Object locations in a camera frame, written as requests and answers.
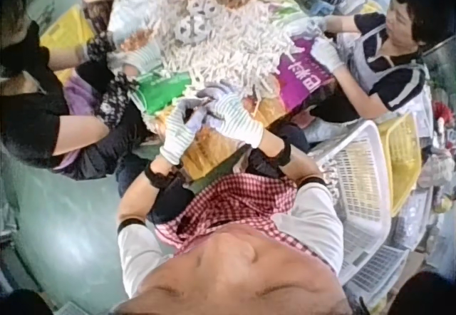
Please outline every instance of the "black glove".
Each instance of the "black glove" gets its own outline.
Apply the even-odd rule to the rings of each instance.
[[[123,113],[130,101],[129,91],[134,91],[138,86],[137,81],[129,81],[124,73],[119,73],[109,82],[106,93],[103,94],[101,104],[95,115],[109,127],[115,128],[122,119]]]
[[[87,41],[87,57],[91,61],[102,61],[106,54],[116,50],[112,32],[102,32]]]

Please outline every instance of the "yellow plastic basket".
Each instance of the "yellow plastic basket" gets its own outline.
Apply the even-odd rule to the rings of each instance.
[[[390,182],[391,216],[405,204],[421,172],[421,149],[411,114],[378,126]]]
[[[84,44],[94,33],[84,18],[79,5],[72,6],[41,36],[41,45],[47,48],[73,48]],[[56,72],[58,79],[65,83],[73,69]]]

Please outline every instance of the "green bag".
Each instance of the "green bag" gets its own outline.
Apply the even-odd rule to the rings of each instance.
[[[171,78],[163,78],[156,72],[138,78],[140,87],[131,98],[139,110],[154,115],[168,105],[172,99],[180,97],[192,80],[188,73],[178,73]]]

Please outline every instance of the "hand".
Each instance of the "hand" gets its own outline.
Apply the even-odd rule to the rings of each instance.
[[[257,148],[263,138],[263,125],[254,120],[244,109],[241,99],[226,82],[208,85],[197,94],[200,98],[211,98],[206,105],[206,124],[225,137],[241,140]]]
[[[339,54],[333,42],[327,38],[318,37],[312,46],[311,55],[321,65],[325,66],[330,73],[343,66],[343,61],[340,59]]]
[[[138,82],[129,81],[124,73],[119,73],[109,82],[108,89],[103,94],[100,107],[95,110],[95,115],[110,130],[115,128],[122,119],[130,101],[128,92],[135,90],[137,86]]]
[[[317,37],[326,31],[326,20],[324,17],[309,17],[305,19],[303,32],[307,35]]]
[[[123,63],[136,67],[141,74],[149,73],[162,63],[160,47],[156,41],[149,41],[142,48],[128,52]]]
[[[205,107],[195,110],[187,122],[184,120],[187,111],[198,106],[202,106],[200,99],[181,100],[166,119],[165,143],[160,148],[160,154],[173,165],[179,164],[180,158],[201,130],[207,112]]]
[[[115,50],[113,33],[104,31],[87,41],[85,55],[91,61],[102,61],[107,53]]]

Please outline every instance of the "short black hair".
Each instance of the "short black hair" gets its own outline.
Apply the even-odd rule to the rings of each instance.
[[[448,35],[450,7],[446,0],[396,0],[407,4],[412,19],[412,36],[415,42],[436,44]]]
[[[0,0],[1,30],[15,31],[26,13],[27,0]]]

